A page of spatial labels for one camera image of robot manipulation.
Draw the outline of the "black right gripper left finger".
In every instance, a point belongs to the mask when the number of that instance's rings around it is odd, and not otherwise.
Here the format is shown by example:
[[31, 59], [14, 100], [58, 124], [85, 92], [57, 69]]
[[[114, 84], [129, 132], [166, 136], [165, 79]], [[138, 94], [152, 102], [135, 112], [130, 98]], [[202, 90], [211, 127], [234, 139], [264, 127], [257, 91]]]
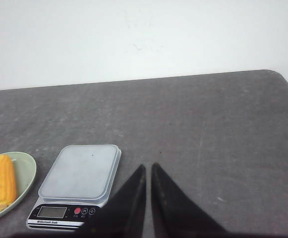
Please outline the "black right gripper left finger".
[[141, 235], [146, 209], [146, 169], [140, 165], [120, 190], [78, 230], [79, 235]]

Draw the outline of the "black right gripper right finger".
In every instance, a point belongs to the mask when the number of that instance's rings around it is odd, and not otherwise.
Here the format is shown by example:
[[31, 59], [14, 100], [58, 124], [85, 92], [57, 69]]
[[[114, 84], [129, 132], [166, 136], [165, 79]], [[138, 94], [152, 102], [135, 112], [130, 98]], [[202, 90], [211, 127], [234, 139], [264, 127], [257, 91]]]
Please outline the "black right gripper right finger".
[[226, 235], [158, 163], [151, 169], [151, 205], [157, 235]]

